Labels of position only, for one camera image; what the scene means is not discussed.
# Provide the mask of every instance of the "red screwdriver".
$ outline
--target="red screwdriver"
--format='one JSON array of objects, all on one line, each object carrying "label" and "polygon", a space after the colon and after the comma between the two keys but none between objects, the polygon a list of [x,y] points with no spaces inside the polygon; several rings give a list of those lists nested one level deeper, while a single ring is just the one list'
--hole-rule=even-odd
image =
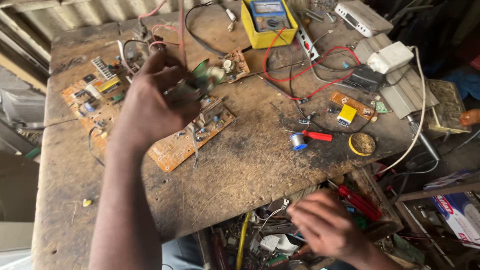
[{"label": "red screwdriver", "polygon": [[[298,131],[293,131],[293,130],[285,130],[285,131],[300,133]],[[323,140],[323,141],[329,141],[329,142],[332,140],[332,136],[330,134],[325,134],[320,132],[311,132],[306,130],[302,131],[301,133],[303,134],[304,137],[308,137],[316,140]]]},{"label": "red screwdriver", "polygon": [[375,221],[381,217],[382,213],[377,208],[368,203],[360,195],[349,190],[346,185],[341,184],[340,186],[338,186],[332,181],[328,181],[330,182],[330,184],[336,187],[336,192],[338,193],[338,195],[345,197],[353,206],[358,208],[358,210],[362,211],[362,213],[364,213],[365,216],[367,216],[369,219]]}]

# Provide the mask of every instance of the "solder wire spool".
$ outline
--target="solder wire spool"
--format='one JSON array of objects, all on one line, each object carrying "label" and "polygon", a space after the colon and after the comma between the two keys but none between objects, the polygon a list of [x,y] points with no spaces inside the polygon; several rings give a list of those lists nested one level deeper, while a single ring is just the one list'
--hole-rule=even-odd
[{"label": "solder wire spool", "polygon": [[295,133],[290,136],[290,142],[293,145],[293,150],[298,151],[300,149],[304,149],[308,145],[305,143],[305,140],[303,140],[303,134],[302,133]]}]

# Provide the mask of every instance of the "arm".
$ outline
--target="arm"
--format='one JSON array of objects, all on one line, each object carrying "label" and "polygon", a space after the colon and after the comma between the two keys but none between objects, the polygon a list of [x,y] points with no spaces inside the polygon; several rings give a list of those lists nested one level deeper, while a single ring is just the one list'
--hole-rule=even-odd
[{"label": "arm", "polygon": [[198,102],[173,109],[163,95],[187,76],[176,60],[159,52],[133,78],[108,141],[90,270],[161,269],[161,241],[140,167],[154,142],[181,130],[198,115]]},{"label": "arm", "polygon": [[358,270],[402,270],[355,228],[345,207],[335,194],[313,193],[287,209],[312,250],[320,256],[331,256]]}]

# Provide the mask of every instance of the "worn wooden table surface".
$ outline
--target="worn wooden table surface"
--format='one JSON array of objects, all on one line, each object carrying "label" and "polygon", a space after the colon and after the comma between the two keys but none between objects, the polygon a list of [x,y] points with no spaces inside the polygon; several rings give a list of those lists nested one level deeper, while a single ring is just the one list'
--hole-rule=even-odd
[{"label": "worn wooden table surface", "polygon": [[[229,6],[239,18],[240,2]],[[145,21],[150,27],[155,23],[178,26],[177,16],[172,13]],[[249,41],[241,22],[233,32],[227,32],[228,24],[227,16],[217,6],[196,9],[189,16],[191,30],[216,49],[228,52],[247,47]],[[130,29],[135,25],[136,21],[132,20],[83,28],[66,32],[53,42],[32,249],[35,269],[87,268],[103,167],[89,155],[87,131],[59,92],[94,71],[91,59],[101,56],[105,62],[113,61],[118,55],[116,40],[131,38]],[[329,29],[335,31],[318,42],[321,52],[362,39],[358,32],[347,30],[342,21],[335,25],[327,22],[309,25],[314,38]],[[157,34],[171,42],[177,40],[176,34],[169,30],[160,29]],[[206,58],[217,58],[188,34],[185,34],[185,47],[190,69]],[[292,48],[294,57],[301,59],[299,47]],[[301,130],[304,126],[298,124],[300,116],[295,104],[254,75],[261,71],[264,54],[264,49],[246,52],[251,76],[231,85],[219,85],[212,92],[214,96],[228,98],[225,105],[237,120],[200,149],[197,169],[192,168],[193,156],[170,173],[161,171],[145,157],[142,172],[146,196],[163,241],[195,232],[400,152],[411,143],[408,124],[387,113],[364,128],[377,144],[376,151],[369,157],[355,155],[349,149],[348,135],[334,135],[331,142],[310,140],[306,149],[292,151],[288,142],[291,133],[284,130]],[[291,62],[288,47],[271,49],[271,54],[276,65]],[[341,68],[344,61],[353,63],[347,53],[336,53],[327,57],[325,65]],[[323,78],[342,75],[319,74]],[[271,74],[277,78],[287,75]],[[288,89],[288,82],[277,84]],[[317,81],[310,71],[292,81],[294,93],[299,97],[322,85],[324,83]],[[357,116],[351,127],[342,129],[335,124],[334,116],[323,113],[323,108],[332,105],[328,97],[335,90],[368,105],[372,99],[355,90],[331,86],[301,107],[307,114],[318,111],[320,116],[315,118],[316,122],[331,130],[348,132],[364,125],[365,120]],[[82,207],[84,198],[92,199],[93,204]]]}]

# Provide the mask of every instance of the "hand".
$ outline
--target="hand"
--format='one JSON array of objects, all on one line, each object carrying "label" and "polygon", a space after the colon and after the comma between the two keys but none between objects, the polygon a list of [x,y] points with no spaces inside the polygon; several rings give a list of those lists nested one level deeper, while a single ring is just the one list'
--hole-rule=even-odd
[{"label": "hand", "polygon": [[163,52],[147,59],[133,77],[112,143],[147,151],[156,141],[188,125],[200,112],[200,103],[173,108],[164,92],[192,75],[180,62]]},{"label": "hand", "polygon": [[370,242],[330,191],[310,194],[291,205],[287,212],[312,251],[320,256],[349,262],[371,250]]}]

